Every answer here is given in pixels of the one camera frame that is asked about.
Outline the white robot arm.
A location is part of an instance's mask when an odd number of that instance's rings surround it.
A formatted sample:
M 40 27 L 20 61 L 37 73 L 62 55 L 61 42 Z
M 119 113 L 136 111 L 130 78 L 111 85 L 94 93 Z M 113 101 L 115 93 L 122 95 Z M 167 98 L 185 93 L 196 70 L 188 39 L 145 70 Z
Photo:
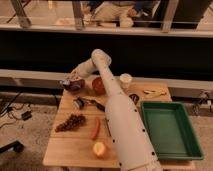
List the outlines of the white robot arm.
M 122 171 L 163 171 L 140 113 L 122 90 L 109 65 L 111 57 L 95 49 L 91 57 L 71 71 L 72 78 L 87 78 L 98 71 L 107 94 L 105 114 Z

